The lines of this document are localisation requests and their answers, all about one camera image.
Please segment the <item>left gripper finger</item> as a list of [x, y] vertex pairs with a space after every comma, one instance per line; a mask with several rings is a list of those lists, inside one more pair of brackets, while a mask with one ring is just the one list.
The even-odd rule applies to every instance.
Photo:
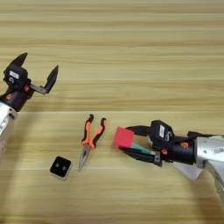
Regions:
[[21, 54], [19, 54], [11, 63], [10, 63], [10, 66], [11, 67], [21, 67], [24, 62], [25, 62], [25, 59], [27, 57], [28, 53], [27, 52], [23, 52]]
[[53, 88], [56, 80], [57, 80], [57, 76], [58, 76], [58, 71], [59, 71], [59, 67], [56, 66], [48, 75], [47, 77], [47, 83], [44, 86], [45, 89], [45, 93], [48, 94], [51, 89]]

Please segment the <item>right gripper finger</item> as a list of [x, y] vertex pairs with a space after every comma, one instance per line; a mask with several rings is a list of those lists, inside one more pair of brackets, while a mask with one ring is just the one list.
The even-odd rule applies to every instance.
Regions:
[[150, 133], [151, 127], [146, 125], [135, 125], [127, 127], [127, 130], [133, 131], [137, 136], [147, 137]]
[[161, 156], [159, 152], [153, 152], [150, 150], [140, 150], [134, 148], [127, 148], [127, 147], [120, 147], [120, 150], [134, 158], [136, 160], [145, 162], [145, 163], [152, 163], [156, 166], [161, 166]]

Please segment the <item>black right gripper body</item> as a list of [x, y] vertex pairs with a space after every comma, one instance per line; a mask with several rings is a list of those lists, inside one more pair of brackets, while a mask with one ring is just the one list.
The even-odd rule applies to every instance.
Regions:
[[149, 155], [154, 165], [161, 166], [163, 162], [180, 162], [192, 165], [195, 161], [194, 142], [183, 137], [150, 137], [151, 150]]

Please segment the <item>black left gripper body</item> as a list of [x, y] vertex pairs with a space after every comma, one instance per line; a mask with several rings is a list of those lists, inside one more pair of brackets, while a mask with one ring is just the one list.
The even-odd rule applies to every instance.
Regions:
[[19, 112], [25, 103], [32, 98], [34, 92], [42, 95], [47, 93], [43, 87], [35, 86], [32, 83], [30, 85], [25, 84], [20, 90], [8, 88], [4, 94], [0, 95], [0, 102]]

